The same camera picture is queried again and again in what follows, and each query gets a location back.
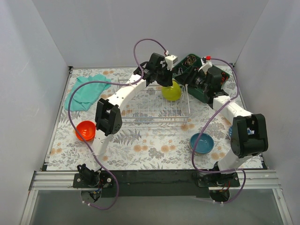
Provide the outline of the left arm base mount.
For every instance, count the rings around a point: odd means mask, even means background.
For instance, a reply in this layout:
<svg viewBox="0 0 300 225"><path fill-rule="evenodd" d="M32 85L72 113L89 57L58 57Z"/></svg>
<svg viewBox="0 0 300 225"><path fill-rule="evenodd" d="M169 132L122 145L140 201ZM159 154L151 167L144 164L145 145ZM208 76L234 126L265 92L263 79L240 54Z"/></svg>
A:
<svg viewBox="0 0 300 225"><path fill-rule="evenodd" d="M73 179L73 188L91 188L89 192L90 198L95 203L102 194L104 188L113 187L113 179L107 172L90 170L86 164L78 165L77 171Z"/></svg>

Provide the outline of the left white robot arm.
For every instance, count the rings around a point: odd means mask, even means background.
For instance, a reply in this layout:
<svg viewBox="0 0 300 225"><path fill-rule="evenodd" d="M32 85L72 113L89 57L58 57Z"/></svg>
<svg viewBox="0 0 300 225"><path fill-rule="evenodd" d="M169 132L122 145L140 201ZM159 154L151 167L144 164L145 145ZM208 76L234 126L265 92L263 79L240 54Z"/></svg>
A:
<svg viewBox="0 0 300 225"><path fill-rule="evenodd" d="M121 112L125 106L137 93L153 82L164 87L172 86L172 69L177 60L175 55L163 56L153 53L149 61L142 63L117 92L107 99L98 100L95 115L96 134L91 146L93 153L85 164L77 167L80 179L88 187L96 187L100 182L98 170L102 166L98 161L105 154L113 135L121 129Z"/></svg>

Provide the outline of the white wire dish rack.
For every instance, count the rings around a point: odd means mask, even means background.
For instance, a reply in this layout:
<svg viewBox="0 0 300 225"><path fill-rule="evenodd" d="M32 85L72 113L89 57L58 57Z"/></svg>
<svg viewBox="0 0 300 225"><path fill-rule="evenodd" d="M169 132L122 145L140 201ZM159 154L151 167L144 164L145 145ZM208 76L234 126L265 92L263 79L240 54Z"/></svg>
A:
<svg viewBox="0 0 300 225"><path fill-rule="evenodd" d="M125 124L180 126L190 116L188 86L179 85L180 98L169 101L162 95L157 82L150 84L130 100L121 112Z"/></svg>

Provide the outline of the red orange bowl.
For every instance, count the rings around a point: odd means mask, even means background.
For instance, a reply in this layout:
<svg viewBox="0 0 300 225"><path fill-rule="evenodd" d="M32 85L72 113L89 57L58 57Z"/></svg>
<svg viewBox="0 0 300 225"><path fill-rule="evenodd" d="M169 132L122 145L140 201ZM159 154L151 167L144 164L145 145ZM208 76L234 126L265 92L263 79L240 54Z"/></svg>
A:
<svg viewBox="0 0 300 225"><path fill-rule="evenodd" d="M92 122L90 120L85 120L85 121L80 122L76 126L76 129L78 130L78 132L75 132L75 135L76 135L77 139L80 141L83 141L83 139L80 137L80 135L82 135L82 137L84 137L84 139L86 141L91 141L95 137L96 125L94 122Z"/></svg>

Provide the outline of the teal cloth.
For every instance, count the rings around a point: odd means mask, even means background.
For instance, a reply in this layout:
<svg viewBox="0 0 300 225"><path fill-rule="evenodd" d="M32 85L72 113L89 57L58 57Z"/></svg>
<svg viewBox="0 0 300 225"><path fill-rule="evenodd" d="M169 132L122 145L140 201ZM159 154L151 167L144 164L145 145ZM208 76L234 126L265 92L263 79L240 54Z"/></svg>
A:
<svg viewBox="0 0 300 225"><path fill-rule="evenodd" d="M97 74L94 76L83 77L79 76L76 79L71 92L67 96L64 104L64 108L68 110L68 104L72 93L83 83L90 81L104 81L111 82L111 79L108 79L102 74ZM95 103L99 98L102 92L108 89L111 85L106 83L91 83L81 87L73 96L70 106L70 111L88 111L89 108Z"/></svg>

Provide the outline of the lime green bowl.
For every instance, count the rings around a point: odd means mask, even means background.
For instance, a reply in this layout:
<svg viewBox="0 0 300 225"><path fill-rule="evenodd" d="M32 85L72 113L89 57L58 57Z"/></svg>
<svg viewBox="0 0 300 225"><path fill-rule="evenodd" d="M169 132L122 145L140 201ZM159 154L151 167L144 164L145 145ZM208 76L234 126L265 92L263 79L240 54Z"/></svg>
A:
<svg viewBox="0 0 300 225"><path fill-rule="evenodd" d="M172 81L172 86L162 87L161 92L168 101L177 101L181 98L181 88L175 80Z"/></svg>

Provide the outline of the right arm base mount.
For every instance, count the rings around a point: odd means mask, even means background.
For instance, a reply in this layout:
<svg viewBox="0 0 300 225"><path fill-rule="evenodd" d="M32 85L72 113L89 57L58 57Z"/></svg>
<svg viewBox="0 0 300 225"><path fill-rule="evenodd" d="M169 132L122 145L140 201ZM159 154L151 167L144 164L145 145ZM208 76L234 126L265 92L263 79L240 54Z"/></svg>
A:
<svg viewBox="0 0 300 225"><path fill-rule="evenodd" d="M209 196L213 201L225 203L230 199L230 188L239 187L240 182L236 172L229 173L202 173L195 172L192 177L200 188L217 188L209 190Z"/></svg>

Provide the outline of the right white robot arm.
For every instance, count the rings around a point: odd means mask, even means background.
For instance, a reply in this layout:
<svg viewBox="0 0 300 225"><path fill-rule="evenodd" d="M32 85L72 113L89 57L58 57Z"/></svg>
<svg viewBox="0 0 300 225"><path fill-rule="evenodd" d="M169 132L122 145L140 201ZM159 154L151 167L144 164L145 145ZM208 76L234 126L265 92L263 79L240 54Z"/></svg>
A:
<svg viewBox="0 0 300 225"><path fill-rule="evenodd" d="M175 77L181 84L202 91L207 104L222 114L232 125L231 150L217 162L212 174L213 183L223 186L229 181L228 173L236 171L244 162L268 149L266 120L262 114L252 114L234 102L223 90L228 74L215 66L191 66Z"/></svg>

